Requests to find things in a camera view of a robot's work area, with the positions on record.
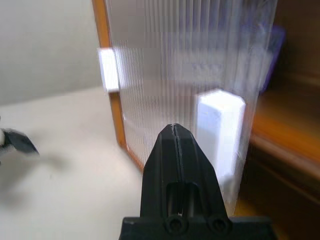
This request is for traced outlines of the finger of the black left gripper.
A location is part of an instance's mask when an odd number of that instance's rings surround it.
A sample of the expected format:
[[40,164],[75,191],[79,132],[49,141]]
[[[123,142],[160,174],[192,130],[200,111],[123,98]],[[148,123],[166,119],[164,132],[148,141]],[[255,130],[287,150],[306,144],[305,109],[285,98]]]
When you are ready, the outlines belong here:
[[4,129],[3,152],[15,149],[24,154],[38,154],[39,151],[30,138],[22,132],[14,129]]

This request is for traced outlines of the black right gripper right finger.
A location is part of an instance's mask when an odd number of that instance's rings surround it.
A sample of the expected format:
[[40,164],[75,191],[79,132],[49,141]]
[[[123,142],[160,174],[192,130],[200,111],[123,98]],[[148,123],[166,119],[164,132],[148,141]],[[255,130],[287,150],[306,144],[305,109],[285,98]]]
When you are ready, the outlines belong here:
[[188,129],[176,124],[175,135],[184,183],[182,214],[187,217],[226,218],[226,208],[212,164]]

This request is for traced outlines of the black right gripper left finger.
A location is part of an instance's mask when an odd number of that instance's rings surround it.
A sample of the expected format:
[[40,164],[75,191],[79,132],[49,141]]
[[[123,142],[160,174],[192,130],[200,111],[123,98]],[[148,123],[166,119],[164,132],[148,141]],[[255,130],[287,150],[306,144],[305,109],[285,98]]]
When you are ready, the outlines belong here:
[[158,134],[151,153],[144,165],[140,216],[166,218],[167,185],[179,180],[178,147],[172,124]]

